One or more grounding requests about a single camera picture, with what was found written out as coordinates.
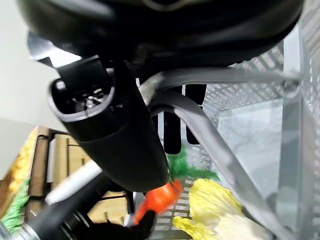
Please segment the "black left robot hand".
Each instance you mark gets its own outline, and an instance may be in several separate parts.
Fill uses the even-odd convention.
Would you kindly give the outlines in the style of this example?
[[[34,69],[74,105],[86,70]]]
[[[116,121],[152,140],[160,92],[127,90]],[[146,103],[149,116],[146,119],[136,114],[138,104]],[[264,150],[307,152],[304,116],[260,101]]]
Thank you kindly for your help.
[[[28,225],[34,240],[66,240],[80,231],[80,237],[93,239],[100,234],[111,234],[118,240],[148,238],[155,214],[147,213],[142,223],[132,228],[113,223],[84,225],[85,215],[109,191],[113,184],[133,192],[147,192],[168,180],[165,161],[107,160],[98,163],[101,170],[81,188],[73,188],[63,198],[54,194],[52,202]]]

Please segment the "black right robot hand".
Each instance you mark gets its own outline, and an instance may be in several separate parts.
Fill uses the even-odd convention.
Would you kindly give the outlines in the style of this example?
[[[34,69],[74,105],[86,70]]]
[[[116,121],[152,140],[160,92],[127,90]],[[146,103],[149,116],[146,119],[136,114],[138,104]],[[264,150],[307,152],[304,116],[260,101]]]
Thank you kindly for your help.
[[[48,102],[97,163],[166,162],[179,150],[169,118],[162,146],[148,103],[156,91],[186,86],[199,106],[208,84],[267,82],[233,68],[283,40],[302,0],[19,0],[28,47],[59,78]]]

